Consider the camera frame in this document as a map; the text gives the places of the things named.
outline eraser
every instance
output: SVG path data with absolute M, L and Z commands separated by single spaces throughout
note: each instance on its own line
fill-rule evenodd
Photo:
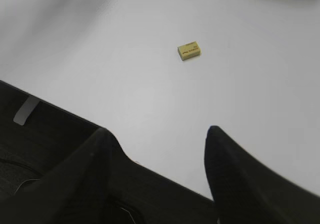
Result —
M 196 41 L 179 46 L 178 52 L 182 61 L 199 56 L 201 54 L 201 50 Z

